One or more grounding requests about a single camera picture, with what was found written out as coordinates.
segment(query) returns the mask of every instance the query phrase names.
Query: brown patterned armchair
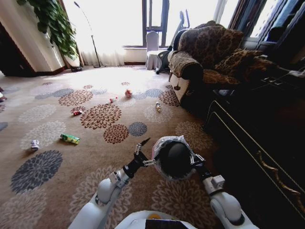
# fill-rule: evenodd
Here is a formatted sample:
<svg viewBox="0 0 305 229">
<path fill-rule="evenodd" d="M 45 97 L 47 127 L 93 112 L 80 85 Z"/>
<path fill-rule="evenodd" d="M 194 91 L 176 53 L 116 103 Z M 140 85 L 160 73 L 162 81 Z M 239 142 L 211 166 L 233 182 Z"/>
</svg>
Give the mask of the brown patterned armchair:
<svg viewBox="0 0 305 229">
<path fill-rule="evenodd" d="M 182 34 L 169 63 L 169 81 L 182 106 L 201 99 L 206 89 L 236 88 L 276 66 L 260 58 L 260 51 L 239 49 L 242 38 L 241 31 L 213 21 Z"/>
</svg>

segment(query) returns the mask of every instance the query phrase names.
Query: white chair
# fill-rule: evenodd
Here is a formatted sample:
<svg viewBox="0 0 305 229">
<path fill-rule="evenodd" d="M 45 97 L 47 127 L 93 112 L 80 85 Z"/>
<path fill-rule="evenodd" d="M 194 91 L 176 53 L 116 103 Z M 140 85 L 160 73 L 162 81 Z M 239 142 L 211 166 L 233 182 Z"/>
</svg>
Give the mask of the white chair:
<svg viewBox="0 0 305 229">
<path fill-rule="evenodd" d="M 151 31 L 146 35 L 147 43 L 147 56 L 146 56 L 146 69 L 155 70 L 160 66 L 158 58 L 159 54 L 159 34 Z"/>
</svg>

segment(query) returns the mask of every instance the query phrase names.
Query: floor lamp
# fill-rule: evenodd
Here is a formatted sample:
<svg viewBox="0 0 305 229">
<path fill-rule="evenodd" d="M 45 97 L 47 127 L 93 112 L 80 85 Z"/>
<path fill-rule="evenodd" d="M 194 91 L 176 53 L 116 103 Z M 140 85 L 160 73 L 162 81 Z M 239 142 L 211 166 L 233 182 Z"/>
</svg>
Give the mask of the floor lamp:
<svg viewBox="0 0 305 229">
<path fill-rule="evenodd" d="M 88 18 L 87 18 L 87 16 L 86 16 L 85 12 L 84 12 L 84 11 L 81 9 L 81 7 L 79 6 L 79 4 L 78 4 L 77 2 L 74 2 L 74 4 L 75 4 L 78 8 L 80 8 L 80 10 L 82 11 L 83 15 L 85 16 L 85 18 L 86 18 L 86 20 L 87 20 L 87 23 L 88 23 L 88 25 L 89 25 L 89 27 L 90 27 L 90 30 L 91 30 L 91 38 L 92 38 L 92 42 L 93 42 L 93 46 L 94 46 L 94 50 L 95 50 L 95 54 L 96 54 L 96 59 L 97 59 L 97 61 L 98 61 L 98 63 L 99 63 L 99 65 L 94 65 L 93 67 L 94 67 L 94 68 L 100 68 L 100 67 L 101 67 L 101 63 L 100 63 L 100 59 L 99 59 L 99 56 L 98 56 L 97 51 L 96 51 L 96 47 L 95 47 L 95 43 L 94 43 L 94 38 L 93 38 L 93 32 L 92 32 L 92 28 L 91 28 L 91 25 L 90 25 L 90 23 L 89 23 L 89 20 L 88 20 Z"/>
</svg>

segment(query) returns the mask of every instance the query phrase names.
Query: plastic bag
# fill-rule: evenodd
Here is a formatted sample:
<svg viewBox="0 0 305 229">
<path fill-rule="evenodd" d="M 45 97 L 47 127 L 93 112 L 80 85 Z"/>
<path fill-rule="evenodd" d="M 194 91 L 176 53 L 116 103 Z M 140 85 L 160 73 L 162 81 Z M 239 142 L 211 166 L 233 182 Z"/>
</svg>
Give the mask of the plastic bag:
<svg viewBox="0 0 305 229">
<path fill-rule="evenodd" d="M 181 142 L 183 143 L 184 145 L 186 145 L 186 147 L 190 150 L 190 154 L 191 155 L 195 155 L 194 152 L 192 151 L 192 149 L 190 148 L 189 144 L 186 142 L 184 136 L 165 136 L 165 137 L 162 137 L 160 138 L 153 146 L 152 148 L 152 159 L 155 159 L 162 148 L 166 147 L 169 143 L 171 142 Z M 157 171 L 166 179 L 169 179 L 169 180 L 176 180 L 174 179 L 173 177 L 171 177 L 170 175 L 166 174 L 162 167 L 161 167 L 161 162 L 160 160 L 156 160 L 156 164 L 155 164 L 155 168 L 157 169 Z M 185 178 L 189 178 L 189 176 L 191 175 L 192 173 L 189 173 L 187 176 L 185 176 L 183 179 Z"/>
</svg>

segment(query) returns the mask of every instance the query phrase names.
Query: white curtain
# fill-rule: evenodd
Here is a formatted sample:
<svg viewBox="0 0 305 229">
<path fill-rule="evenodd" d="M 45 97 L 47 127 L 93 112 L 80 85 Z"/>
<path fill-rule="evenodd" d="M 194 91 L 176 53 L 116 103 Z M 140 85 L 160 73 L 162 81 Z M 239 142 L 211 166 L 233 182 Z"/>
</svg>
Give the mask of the white curtain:
<svg viewBox="0 0 305 229">
<path fill-rule="evenodd" d="M 120 0 L 75 0 L 86 14 L 89 24 L 73 0 L 64 0 L 72 26 L 76 29 L 76 42 L 85 64 L 98 64 L 91 35 L 93 35 L 100 63 L 104 66 L 124 65 L 123 39 L 120 27 Z"/>
</svg>

